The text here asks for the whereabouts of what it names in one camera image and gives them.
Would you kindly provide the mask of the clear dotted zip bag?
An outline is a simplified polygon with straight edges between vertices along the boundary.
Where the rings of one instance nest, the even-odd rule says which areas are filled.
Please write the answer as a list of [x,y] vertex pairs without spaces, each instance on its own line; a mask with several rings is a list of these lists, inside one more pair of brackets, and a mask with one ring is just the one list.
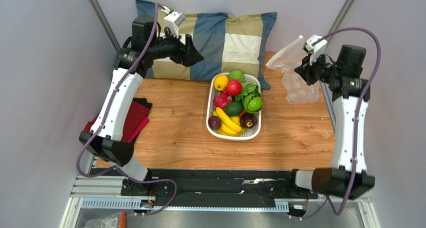
[[307,85],[295,72],[295,68],[302,64],[302,59],[307,55],[303,50],[305,40],[302,35],[298,36],[266,63],[268,69],[283,74],[281,83],[287,92],[286,99],[292,105],[316,103],[320,99],[319,84]]

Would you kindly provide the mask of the red apple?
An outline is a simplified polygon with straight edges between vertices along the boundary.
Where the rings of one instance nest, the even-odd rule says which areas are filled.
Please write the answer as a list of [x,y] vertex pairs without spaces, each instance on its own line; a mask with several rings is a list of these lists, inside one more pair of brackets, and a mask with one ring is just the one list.
[[242,90],[243,86],[241,82],[237,79],[231,79],[225,88],[225,93],[229,96],[236,97],[242,92]]

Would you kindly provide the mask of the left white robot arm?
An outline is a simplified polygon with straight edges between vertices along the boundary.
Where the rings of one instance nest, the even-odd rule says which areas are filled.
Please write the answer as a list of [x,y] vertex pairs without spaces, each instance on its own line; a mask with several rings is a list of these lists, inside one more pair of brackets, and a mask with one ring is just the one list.
[[172,12],[164,18],[164,35],[156,18],[137,17],[132,35],[116,53],[113,77],[101,112],[89,131],[82,131],[83,149],[107,161],[131,181],[145,183],[149,169],[134,156],[134,145],[122,141],[125,120],[134,95],[155,60],[169,58],[190,67],[204,60],[194,46],[191,35],[182,42],[179,26],[185,16]]

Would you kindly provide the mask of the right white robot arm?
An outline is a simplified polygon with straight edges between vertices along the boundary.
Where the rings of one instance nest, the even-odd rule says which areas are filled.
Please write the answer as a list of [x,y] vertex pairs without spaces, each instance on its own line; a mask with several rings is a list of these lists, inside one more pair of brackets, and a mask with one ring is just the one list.
[[354,200],[375,186],[375,177],[367,174],[364,158],[364,121],[370,91],[362,95],[368,81],[362,79],[362,65],[367,50],[344,44],[336,61],[321,54],[313,63],[305,56],[295,68],[308,85],[321,81],[332,93],[335,112],[335,143],[330,166],[314,170],[293,169],[295,187],[314,193]]

